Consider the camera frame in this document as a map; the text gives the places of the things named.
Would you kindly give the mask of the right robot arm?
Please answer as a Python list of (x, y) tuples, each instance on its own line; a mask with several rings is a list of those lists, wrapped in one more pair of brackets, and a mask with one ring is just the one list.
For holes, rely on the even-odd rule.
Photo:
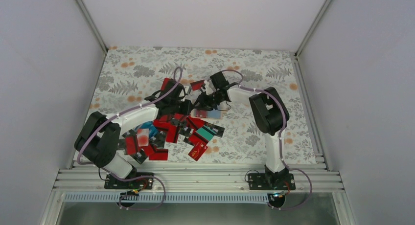
[(266, 141), (265, 183), (270, 189), (278, 189), (288, 176), (289, 167), (284, 160), (284, 135), (289, 113), (277, 90), (248, 88), (239, 82), (230, 83), (222, 71), (208, 80), (191, 83), (201, 93), (195, 101), (198, 110), (211, 111), (223, 102), (248, 104), (252, 109), (257, 128)]

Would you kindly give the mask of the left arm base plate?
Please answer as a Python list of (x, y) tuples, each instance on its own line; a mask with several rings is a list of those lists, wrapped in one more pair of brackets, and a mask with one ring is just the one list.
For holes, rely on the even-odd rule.
[(142, 190), (152, 189), (153, 186), (152, 178), (142, 178), (139, 180), (131, 181), (120, 181), (111, 175), (107, 175), (105, 178), (100, 178), (104, 181), (105, 189)]

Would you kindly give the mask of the beige leather card holder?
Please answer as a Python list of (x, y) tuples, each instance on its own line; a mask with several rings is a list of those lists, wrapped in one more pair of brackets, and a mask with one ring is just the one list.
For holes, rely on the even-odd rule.
[(191, 113), (192, 118), (199, 118), (199, 119), (215, 119), (220, 120), (223, 117), (222, 111), (219, 110), (212, 110), (212, 111), (204, 111), (204, 110), (193, 110)]

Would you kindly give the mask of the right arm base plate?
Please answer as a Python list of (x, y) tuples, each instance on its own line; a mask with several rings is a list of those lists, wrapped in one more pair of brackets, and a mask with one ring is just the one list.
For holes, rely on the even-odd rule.
[(248, 173), (247, 181), (250, 190), (269, 191), (269, 190), (296, 190), (296, 184), (293, 174), (286, 174), (272, 179), (265, 173)]

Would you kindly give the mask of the red card black stripe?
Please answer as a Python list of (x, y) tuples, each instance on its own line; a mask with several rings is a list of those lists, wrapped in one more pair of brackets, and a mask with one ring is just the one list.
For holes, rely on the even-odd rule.
[(208, 112), (207, 112), (207, 111), (205, 111), (205, 110), (196, 110), (196, 111), (195, 111), (195, 116), (196, 116), (197, 118), (206, 118), (206, 117), (207, 117), (207, 115), (208, 115)]

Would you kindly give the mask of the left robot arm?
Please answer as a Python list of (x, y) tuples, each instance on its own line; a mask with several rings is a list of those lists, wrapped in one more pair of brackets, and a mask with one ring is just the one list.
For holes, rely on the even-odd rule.
[(77, 162), (82, 164), (80, 158), (84, 156), (88, 159), (87, 164), (104, 169), (123, 188), (132, 187), (136, 183), (136, 174), (132, 164), (116, 152), (118, 140), (140, 124), (179, 113), (181, 107), (188, 108), (190, 101), (185, 99), (188, 90), (189, 87), (171, 81), (149, 96), (145, 104), (116, 114), (93, 112), (74, 143), (78, 151)]

